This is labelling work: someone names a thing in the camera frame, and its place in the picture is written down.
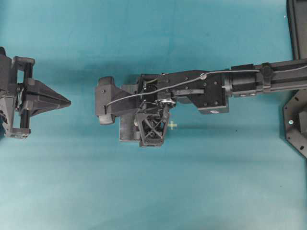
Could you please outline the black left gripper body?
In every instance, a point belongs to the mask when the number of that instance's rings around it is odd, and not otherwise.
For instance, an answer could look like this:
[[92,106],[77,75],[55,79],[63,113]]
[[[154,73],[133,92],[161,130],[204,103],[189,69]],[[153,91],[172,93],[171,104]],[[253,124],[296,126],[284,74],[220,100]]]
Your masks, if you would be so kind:
[[26,139],[31,133],[29,113],[22,112],[21,105],[34,64],[32,58],[9,58],[5,48],[0,48],[0,117],[7,138]]

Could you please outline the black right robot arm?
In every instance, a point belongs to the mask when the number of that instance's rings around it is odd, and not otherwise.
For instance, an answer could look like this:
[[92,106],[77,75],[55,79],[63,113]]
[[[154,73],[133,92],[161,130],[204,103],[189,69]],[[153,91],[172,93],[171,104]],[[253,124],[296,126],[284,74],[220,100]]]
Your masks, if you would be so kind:
[[193,104],[204,114],[229,111],[230,97],[300,90],[307,87],[307,61],[234,66],[225,70],[188,70],[142,74],[137,82],[138,111],[135,125],[139,145],[156,147],[164,143],[170,110],[178,102]]

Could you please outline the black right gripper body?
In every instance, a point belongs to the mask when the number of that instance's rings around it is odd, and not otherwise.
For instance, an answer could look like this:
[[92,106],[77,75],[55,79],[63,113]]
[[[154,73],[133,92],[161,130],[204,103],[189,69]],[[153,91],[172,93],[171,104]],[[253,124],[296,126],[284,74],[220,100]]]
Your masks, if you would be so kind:
[[177,103],[193,104],[202,114],[227,113],[225,83],[229,73],[189,70],[168,74],[141,75],[134,91],[140,105],[134,113],[134,138],[142,147],[164,143],[170,110]]

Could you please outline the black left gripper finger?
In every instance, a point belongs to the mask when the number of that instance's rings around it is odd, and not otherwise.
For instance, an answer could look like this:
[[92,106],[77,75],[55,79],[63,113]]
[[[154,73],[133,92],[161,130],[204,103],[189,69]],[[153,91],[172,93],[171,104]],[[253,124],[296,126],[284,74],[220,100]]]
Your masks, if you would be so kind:
[[71,101],[60,101],[60,102],[44,102],[44,101],[25,101],[25,104],[22,106],[19,115],[22,115],[25,112],[29,112],[30,116],[35,116],[41,113],[45,113],[51,110],[57,110],[65,107],[69,107]]
[[55,99],[58,103],[71,103],[69,99],[57,93],[39,80],[27,78],[25,80],[25,86],[27,94],[35,96],[45,96],[50,99]]

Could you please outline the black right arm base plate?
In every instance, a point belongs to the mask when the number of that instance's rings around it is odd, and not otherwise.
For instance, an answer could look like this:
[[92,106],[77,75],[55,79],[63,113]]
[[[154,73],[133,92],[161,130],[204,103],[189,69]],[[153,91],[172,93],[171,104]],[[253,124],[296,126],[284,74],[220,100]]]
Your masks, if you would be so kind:
[[283,107],[285,139],[307,158],[307,91],[299,90]]

